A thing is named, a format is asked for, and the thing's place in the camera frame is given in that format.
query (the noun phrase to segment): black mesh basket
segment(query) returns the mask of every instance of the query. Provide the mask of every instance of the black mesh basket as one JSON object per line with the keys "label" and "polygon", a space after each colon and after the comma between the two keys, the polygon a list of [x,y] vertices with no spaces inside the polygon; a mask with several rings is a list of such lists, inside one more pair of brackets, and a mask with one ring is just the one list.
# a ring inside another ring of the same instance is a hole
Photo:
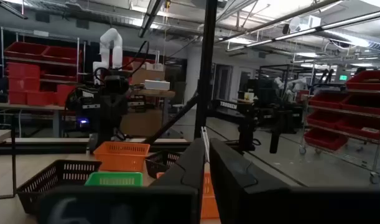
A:
{"label": "black mesh basket", "polygon": [[160,151],[146,157],[148,175],[156,179],[157,173],[167,171],[175,164],[180,155],[180,153],[176,152]]}
{"label": "black mesh basket", "polygon": [[39,197],[50,189],[61,185],[84,185],[100,165],[98,161],[54,161],[17,189],[24,211],[35,214]]}

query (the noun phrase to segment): ceiling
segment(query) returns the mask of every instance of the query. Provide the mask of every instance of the ceiling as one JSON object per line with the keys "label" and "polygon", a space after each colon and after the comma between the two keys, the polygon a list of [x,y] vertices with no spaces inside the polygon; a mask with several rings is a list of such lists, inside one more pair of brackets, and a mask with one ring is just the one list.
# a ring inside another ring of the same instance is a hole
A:
{"label": "ceiling", "polygon": [[[79,4],[83,9],[81,12],[75,12],[67,9],[65,6],[65,2],[69,0],[24,1],[27,7],[35,10],[53,11],[53,13],[66,13],[68,11],[70,16],[130,26],[137,29],[149,4],[149,0],[71,0]],[[308,7],[314,2],[314,0],[219,1],[221,2],[217,15],[216,39],[259,26],[280,16]],[[315,11],[310,14],[321,18],[322,24],[329,24],[378,10],[380,10],[380,0],[345,0],[339,4],[335,4],[333,7],[323,8],[322,12]],[[158,12],[158,15],[152,25],[154,32],[164,32],[166,30],[171,35],[169,39],[181,37],[192,40],[203,33],[202,24],[205,16],[205,0],[171,0],[170,7],[168,9],[162,8]],[[249,43],[281,36],[282,27],[283,24],[276,24],[251,35],[244,35],[240,39],[233,39],[230,46],[239,44],[236,42]],[[380,36],[380,20],[345,27],[344,29],[362,35],[363,38],[372,39],[373,37]],[[291,39],[289,42],[270,44],[268,47],[287,52],[320,52],[327,45],[327,42],[329,42],[328,39],[313,35]],[[227,48],[227,46],[228,43],[218,45],[218,47],[222,48]],[[329,45],[327,49],[337,50],[337,47]]]}

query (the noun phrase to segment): orange crate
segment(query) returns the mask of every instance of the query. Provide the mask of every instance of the orange crate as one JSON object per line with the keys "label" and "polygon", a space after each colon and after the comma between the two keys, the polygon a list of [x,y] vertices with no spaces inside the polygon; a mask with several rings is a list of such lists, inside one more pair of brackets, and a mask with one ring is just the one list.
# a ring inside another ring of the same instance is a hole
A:
{"label": "orange crate", "polygon": [[94,154],[103,162],[100,170],[142,172],[149,149],[149,144],[106,141]]}
{"label": "orange crate", "polygon": [[[157,173],[157,179],[163,174],[163,172]],[[215,192],[213,191],[212,179],[209,172],[206,172],[203,176],[201,218],[219,218],[219,210],[217,209]]]}

